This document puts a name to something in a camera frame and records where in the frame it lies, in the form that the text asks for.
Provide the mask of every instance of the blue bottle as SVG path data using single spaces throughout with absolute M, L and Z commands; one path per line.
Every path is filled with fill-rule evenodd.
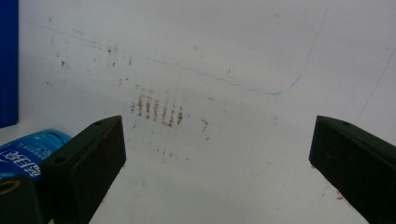
M 29 175 L 37 180 L 41 175 L 38 165 L 70 139 L 59 131 L 46 130 L 0 146 L 0 179 Z

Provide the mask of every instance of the dark blue panel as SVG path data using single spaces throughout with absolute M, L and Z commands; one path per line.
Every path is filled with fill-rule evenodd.
M 0 128 L 18 121 L 18 0 L 0 3 Z

